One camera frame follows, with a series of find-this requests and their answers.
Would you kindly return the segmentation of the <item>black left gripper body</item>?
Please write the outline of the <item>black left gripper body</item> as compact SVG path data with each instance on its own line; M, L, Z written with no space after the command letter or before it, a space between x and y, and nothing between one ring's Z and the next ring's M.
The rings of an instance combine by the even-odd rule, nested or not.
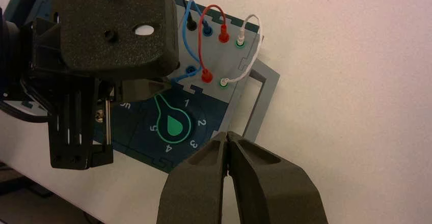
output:
M112 163L113 85L94 76L73 73L66 66L59 23L35 18L22 30L30 57L20 84L47 111L51 166L86 170Z

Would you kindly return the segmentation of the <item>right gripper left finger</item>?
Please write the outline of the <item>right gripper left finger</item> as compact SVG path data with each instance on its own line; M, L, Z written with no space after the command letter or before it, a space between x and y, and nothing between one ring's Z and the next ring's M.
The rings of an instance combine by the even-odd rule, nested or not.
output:
M163 187L157 223L221 223L227 134L220 132L175 167Z

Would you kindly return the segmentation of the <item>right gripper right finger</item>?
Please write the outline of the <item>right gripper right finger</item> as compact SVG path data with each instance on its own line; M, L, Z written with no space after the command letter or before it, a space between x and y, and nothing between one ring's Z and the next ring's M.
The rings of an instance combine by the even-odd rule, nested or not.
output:
M228 133L229 175L241 223L327 223L320 193L298 165Z

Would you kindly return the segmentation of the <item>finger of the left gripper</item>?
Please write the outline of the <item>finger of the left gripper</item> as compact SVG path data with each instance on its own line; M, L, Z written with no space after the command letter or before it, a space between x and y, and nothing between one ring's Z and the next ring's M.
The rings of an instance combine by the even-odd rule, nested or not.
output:
M171 82L166 77L118 81L116 102L144 101L171 88Z

